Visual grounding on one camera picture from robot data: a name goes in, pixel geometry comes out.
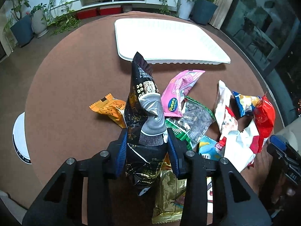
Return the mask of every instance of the floor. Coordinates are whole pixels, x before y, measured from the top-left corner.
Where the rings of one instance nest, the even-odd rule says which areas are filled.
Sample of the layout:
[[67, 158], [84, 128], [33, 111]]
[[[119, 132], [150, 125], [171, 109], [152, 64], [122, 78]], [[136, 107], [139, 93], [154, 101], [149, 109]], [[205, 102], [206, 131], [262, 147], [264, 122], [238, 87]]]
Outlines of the floor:
[[[80, 26], [99, 18], [84, 19]], [[268, 93], [269, 99], [272, 99], [265, 82], [240, 49], [223, 32], [210, 25], [204, 27], [241, 55], [253, 70], [263, 90]], [[50, 28], [43, 37], [34, 38], [23, 48], [16, 47], [15, 51], [0, 63], [0, 190], [10, 194], [13, 200], [25, 208], [32, 204], [42, 185], [32, 166], [25, 164], [16, 155], [12, 144], [13, 125], [18, 115], [25, 110], [28, 90], [43, 59], [58, 42], [74, 30], [51, 36], [53, 28]], [[283, 128], [279, 113], [276, 114], [276, 120], [275, 132]]]

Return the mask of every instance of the white plate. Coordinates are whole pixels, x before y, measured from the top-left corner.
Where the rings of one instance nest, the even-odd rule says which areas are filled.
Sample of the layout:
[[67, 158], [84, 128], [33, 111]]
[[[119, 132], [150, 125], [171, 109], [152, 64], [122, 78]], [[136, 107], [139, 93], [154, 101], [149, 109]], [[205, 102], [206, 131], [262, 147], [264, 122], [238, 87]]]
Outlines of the white plate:
[[15, 121], [13, 128], [13, 145], [19, 158], [25, 163], [31, 164], [25, 139], [24, 117], [25, 112], [20, 114]]
[[229, 56], [200, 27], [163, 19], [115, 21], [118, 54], [132, 61], [139, 52], [148, 63], [230, 63]]

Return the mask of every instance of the snack bag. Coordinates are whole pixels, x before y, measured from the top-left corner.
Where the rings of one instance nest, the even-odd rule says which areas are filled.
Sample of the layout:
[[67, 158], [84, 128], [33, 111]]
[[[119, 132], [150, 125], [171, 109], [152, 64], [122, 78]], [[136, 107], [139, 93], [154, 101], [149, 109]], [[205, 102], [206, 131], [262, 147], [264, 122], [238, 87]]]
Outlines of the snack bag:
[[260, 153], [275, 123], [275, 109], [266, 95], [257, 103], [254, 110], [254, 119], [259, 132], [258, 153]]
[[254, 119], [251, 120], [250, 124], [240, 133], [236, 141], [243, 147], [248, 147], [254, 154], [258, 153], [258, 140], [259, 133], [255, 125]]
[[[174, 204], [183, 208], [185, 194], [186, 191], [174, 201]], [[211, 177], [207, 177], [207, 213], [213, 213], [213, 189]]]
[[171, 170], [161, 170], [159, 186], [155, 198], [152, 223], [168, 223], [178, 221], [182, 217], [183, 206], [174, 201], [186, 190], [187, 180], [178, 180]]
[[112, 94], [106, 95], [103, 99], [97, 101], [90, 106], [90, 109], [102, 115], [107, 115], [121, 128], [126, 128], [123, 120], [123, 110], [125, 101], [116, 99]]
[[238, 141], [240, 134], [241, 132], [239, 131], [230, 131], [228, 133], [224, 152], [224, 157], [227, 158], [239, 172], [255, 158], [255, 154], [252, 150]]
[[181, 118], [170, 117], [166, 122], [171, 122], [185, 130], [191, 140], [192, 149], [194, 149], [215, 118], [211, 110], [188, 96], [185, 97], [182, 114]]
[[161, 96], [152, 69], [138, 52], [131, 64], [131, 87], [124, 109], [127, 125], [126, 174], [144, 194], [155, 182], [167, 153]]
[[229, 109], [232, 92], [226, 87], [225, 83], [219, 80], [219, 90], [216, 97], [215, 118], [219, 125], [221, 137], [219, 144], [221, 147], [226, 145], [227, 135], [230, 131], [238, 130], [238, 123], [231, 109]]
[[172, 119], [172, 117], [167, 118], [165, 120], [165, 124], [167, 128], [171, 128], [173, 130], [173, 133], [175, 134], [177, 139], [180, 139], [181, 141], [186, 141], [186, 145], [187, 145], [187, 149], [188, 150], [192, 150], [192, 143], [191, 143], [191, 139], [188, 136], [187, 132], [182, 129], [181, 127], [179, 127]]
[[182, 101], [204, 73], [204, 70], [188, 69], [177, 74], [164, 90], [161, 101], [166, 117], [182, 117]]
[[253, 111], [260, 100], [260, 97], [245, 96], [235, 91], [232, 92], [239, 109], [240, 117], [243, 117], [244, 115], [253, 115]]
[[199, 143], [199, 154], [206, 159], [218, 161], [221, 158], [220, 144], [204, 135]]

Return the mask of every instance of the white flower pot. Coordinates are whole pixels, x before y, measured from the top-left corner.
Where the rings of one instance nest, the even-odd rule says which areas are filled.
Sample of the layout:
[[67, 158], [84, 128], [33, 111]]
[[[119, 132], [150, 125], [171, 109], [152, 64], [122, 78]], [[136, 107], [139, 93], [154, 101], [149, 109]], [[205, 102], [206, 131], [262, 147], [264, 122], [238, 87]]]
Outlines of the white flower pot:
[[53, 3], [53, 6], [59, 6], [59, 5], [62, 5], [66, 2], [66, 0], [55, 0], [54, 3]]
[[193, 1], [180, 0], [181, 5], [179, 8], [179, 18], [190, 20], [189, 15], [192, 11], [193, 5], [195, 4]]
[[45, 35], [48, 32], [47, 21], [43, 8], [31, 15], [31, 27], [37, 38]]

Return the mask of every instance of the red storage box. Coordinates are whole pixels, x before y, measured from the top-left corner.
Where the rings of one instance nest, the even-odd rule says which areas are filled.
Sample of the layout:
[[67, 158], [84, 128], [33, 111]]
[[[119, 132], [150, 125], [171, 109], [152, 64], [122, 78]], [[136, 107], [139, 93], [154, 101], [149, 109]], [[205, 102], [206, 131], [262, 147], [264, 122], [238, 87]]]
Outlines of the red storage box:
[[100, 7], [99, 9], [100, 15], [118, 14], [121, 12], [122, 12], [121, 6], [105, 6], [105, 7]]
[[99, 14], [98, 14], [97, 8], [93, 8], [93, 9], [78, 12], [76, 14], [76, 17], [78, 19], [87, 19], [87, 18], [98, 16], [98, 15]]

